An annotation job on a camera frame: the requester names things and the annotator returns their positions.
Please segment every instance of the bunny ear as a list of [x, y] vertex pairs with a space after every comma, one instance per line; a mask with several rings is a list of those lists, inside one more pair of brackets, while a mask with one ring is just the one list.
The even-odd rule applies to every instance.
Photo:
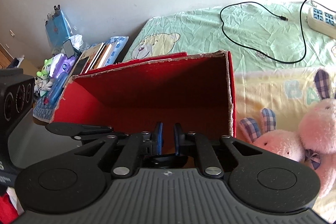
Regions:
[[256, 139], [258, 139], [261, 136], [261, 132], [255, 119], [244, 118], [240, 120], [239, 127], [241, 128], [245, 138], [250, 143], [253, 143]]
[[318, 70], [315, 77], [314, 77], [314, 82], [316, 89], [319, 93], [320, 99], [326, 99], [330, 98], [329, 95], [329, 74], [325, 70]]
[[264, 108], [261, 111], [261, 120], [262, 120], [262, 131], [263, 133], [275, 130], [277, 119], [275, 118], [275, 113], [269, 108]]

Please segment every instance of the power strip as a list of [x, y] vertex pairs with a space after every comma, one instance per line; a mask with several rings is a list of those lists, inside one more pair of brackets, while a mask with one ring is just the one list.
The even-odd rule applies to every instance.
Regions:
[[336, 39], [336, 14], [327, 9], [309, 8], [307, 22], [310, 28]]

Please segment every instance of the red cardboard box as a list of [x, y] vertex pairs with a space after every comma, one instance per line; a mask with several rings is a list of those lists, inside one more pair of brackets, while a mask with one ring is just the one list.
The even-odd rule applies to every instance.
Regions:
[[164, 152], [174, 147], [173, 125], [211, 139], [236, 136], [231, 53], [184, 53], [110, 65], [73, 76], [52, 121], [153, 131], [163, 122]]

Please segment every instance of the small mirror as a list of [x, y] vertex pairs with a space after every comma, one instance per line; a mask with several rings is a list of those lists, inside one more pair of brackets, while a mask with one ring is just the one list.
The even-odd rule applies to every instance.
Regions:
[[64, 51], [65, 51], [65, 54], [67, 55], [67, 58], [69, 59], [70, 57], [74, 56], [75, 55], [75, 50], [71, 44], [71, 40], [68, 39], [67, 41], [65, 41], [63, 43], [63, 48], [64, 48]]

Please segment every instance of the green bed sheet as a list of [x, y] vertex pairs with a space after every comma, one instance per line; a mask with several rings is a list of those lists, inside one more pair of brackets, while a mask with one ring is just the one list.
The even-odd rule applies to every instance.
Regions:
[[[289, 20], [282, 21], [253, 4], [227, 8], [222, 13], [225, 31], [234, 41], [257, 48], [283, 61], [299, 60], [304, 54], [300, 30], [300, 4], [271, 4], [266, 7]], [[239, 47], [221, 31], [221, 7], [197, 9], [173, 15], [154, 17], [146, 23], [127, 52], [124, 61], [175, 52], [199, 54], [231, 51], [235, 73], [267, 71], [285, 68], [331, 66], [336, 61], [335, 40], [309, 28], [302, 12], [307, 54], [296, 64], [275, 62], [256, 51]]]

